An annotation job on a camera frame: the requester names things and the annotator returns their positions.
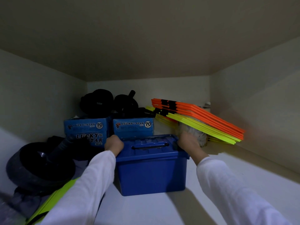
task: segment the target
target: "storage box handle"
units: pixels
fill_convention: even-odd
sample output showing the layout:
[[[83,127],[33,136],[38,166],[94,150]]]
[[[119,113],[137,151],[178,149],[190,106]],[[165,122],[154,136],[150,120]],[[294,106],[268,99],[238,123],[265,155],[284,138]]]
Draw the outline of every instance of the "storage box handle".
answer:
[[[166,142],[149,142],[149,143],[145,143],[145,144],[136,144],[133,145],[131,148],[132,149],[142,149],[142,150],[146,150],[149,148],[162,148],[162,147],[167,147],[169,146],[169,143]]]

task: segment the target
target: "white long sleeve shirt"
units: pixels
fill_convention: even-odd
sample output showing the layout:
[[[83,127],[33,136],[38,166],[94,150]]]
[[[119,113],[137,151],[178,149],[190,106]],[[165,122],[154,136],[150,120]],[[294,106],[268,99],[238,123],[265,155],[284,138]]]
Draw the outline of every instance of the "white long sleeve shirt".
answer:
[[[114,179],[115,156],[96,155],[74,186],[46,215],[41,225],[90,225],[100,200]],[[246,187],[220,160],[207,157],[197,166],[203,192],[228,224],[290,224],[281,213]]]

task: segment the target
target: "lucky star logo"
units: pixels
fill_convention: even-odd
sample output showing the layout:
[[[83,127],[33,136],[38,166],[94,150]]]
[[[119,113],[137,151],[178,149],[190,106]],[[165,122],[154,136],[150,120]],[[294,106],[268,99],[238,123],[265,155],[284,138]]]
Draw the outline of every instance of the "lucky star logo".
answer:
[[[118,122],[115,126],[117,127],[117,129],[119,129],[119,126],[121,125],[120,122]]]

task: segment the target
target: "ceiling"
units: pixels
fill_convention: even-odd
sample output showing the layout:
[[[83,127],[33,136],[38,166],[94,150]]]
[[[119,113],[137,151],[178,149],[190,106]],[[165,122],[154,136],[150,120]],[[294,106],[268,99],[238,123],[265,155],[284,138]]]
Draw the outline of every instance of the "ceiling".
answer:
[[[0,49],[86,81],[208,75],[300,36],[300,0],[0,2]]]

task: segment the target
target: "cardboard box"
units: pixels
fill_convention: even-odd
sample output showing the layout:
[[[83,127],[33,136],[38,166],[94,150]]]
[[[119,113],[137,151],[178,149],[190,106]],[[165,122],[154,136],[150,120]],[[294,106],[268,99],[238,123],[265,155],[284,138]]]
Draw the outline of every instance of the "cardboard box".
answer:
[[[106,139],[112,133],[110,117],[95,119],[69,119],[64,121],[65,134],[73,134],[76,138],[87,137],[91,146],[104,148]]]
[[[122,140],[153,136],[153,118],[114,119],[113,129],[114,134]]]

